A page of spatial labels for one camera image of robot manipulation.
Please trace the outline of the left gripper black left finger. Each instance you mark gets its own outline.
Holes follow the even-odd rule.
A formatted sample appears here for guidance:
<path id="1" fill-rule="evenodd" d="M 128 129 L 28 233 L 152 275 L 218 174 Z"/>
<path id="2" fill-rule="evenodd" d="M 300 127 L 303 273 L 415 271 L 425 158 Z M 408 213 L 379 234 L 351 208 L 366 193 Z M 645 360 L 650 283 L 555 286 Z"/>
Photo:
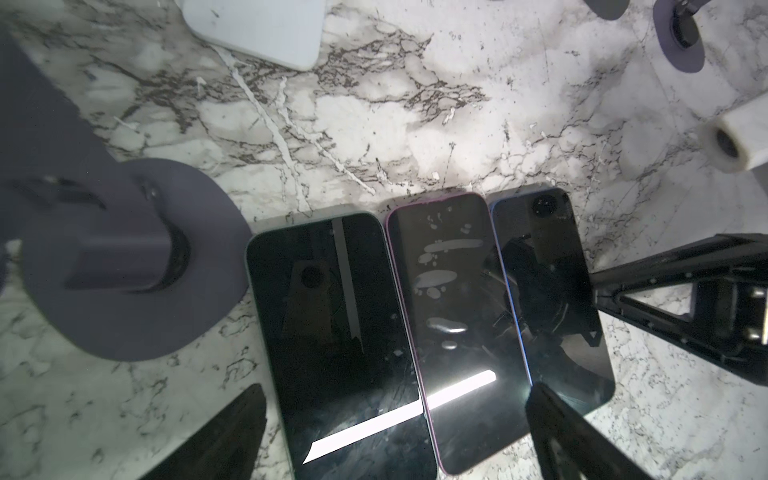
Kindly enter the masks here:
<path id="1" fill-rule="evenodd" d="M 262 386 L 249 386 L 144 477 L 249 479 L 266 429 L 266 409 Z"/>

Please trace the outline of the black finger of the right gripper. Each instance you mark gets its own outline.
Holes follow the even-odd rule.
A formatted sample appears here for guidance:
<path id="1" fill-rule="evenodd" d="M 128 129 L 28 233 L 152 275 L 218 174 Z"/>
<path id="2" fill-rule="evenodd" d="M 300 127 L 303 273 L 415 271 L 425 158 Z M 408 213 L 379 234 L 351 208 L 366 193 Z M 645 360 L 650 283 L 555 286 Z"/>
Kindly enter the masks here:
<path id="1" fill-rule="evenodd" d="M 767 383 L 767 237 L 718 234 L 591 276 L 596 308 L 753 384 Z M 686 314 L 635 299 L 691 287 Z"/>

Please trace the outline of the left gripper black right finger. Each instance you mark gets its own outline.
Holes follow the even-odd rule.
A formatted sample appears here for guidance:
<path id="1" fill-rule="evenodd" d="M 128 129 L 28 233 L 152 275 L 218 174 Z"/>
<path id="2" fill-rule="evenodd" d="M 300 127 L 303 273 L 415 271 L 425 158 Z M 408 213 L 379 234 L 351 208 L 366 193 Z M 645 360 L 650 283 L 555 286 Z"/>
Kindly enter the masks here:
<path id="1" fill-rule="evenodd" d="M 543 478 L 651 478 L 546 384 L 532 386 L 525 410 Z"/>

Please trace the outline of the pink-edged smartphone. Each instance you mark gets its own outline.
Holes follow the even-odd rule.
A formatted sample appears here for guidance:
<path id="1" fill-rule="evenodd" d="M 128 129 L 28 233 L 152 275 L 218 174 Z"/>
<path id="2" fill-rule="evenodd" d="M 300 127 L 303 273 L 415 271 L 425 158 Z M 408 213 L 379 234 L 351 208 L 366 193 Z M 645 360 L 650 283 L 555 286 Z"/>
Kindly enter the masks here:
<path id="1" fill-rule="evenodd" d="M 460 475 L 528 432 L 530 374 L 485 199 L 405 205 L 385 221 L 437 463 Z"/>

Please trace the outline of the teal-edged smartphone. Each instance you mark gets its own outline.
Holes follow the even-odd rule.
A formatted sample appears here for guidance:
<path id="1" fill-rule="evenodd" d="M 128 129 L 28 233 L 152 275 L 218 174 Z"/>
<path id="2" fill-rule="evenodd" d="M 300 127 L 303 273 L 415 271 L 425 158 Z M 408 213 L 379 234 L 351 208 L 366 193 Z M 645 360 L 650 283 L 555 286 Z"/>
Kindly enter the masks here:
<path id="1" fill-rule="evenodd" d="M 294 477 L 435 478 L 379 220 L 266 231 L 245 258 Z"/>

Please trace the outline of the blue-edged smartphone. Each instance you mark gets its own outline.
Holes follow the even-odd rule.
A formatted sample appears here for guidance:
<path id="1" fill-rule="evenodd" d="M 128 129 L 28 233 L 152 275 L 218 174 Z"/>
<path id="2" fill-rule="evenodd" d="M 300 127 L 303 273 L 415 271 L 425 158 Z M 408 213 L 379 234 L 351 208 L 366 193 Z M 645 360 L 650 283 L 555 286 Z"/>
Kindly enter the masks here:
<path id="1" fill-rule="evenodd" d="M 580 414 L 596 410 L 615 379 L 569 195 L 497 198 L 490 214 L 532 382 Z"/>

